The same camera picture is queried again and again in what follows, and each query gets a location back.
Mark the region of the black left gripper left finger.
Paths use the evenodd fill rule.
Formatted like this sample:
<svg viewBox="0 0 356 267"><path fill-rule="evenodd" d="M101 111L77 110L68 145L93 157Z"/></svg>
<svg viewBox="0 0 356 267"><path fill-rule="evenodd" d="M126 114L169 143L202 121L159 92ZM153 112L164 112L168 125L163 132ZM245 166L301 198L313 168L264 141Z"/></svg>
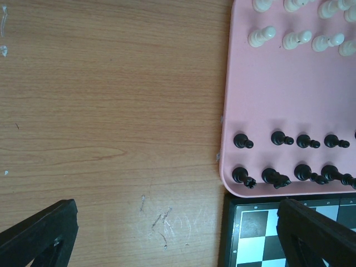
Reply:
<svg viewBox="0 0 356 267"><path fill-rule="evenodd" d="M1 232L1 266L67 266L77 213L74 199L60 200Z"/></svg>

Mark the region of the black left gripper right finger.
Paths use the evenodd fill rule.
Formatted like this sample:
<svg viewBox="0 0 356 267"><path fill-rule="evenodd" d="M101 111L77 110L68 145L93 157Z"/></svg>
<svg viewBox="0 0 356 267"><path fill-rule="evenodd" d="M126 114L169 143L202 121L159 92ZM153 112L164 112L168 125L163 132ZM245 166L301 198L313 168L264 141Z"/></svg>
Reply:
<svg viewBox="0 0 356 267"><path fill-rule="evenodd" d="M355 232L294 199L278 208L277 233L289 266L355 266Z"/></svg>

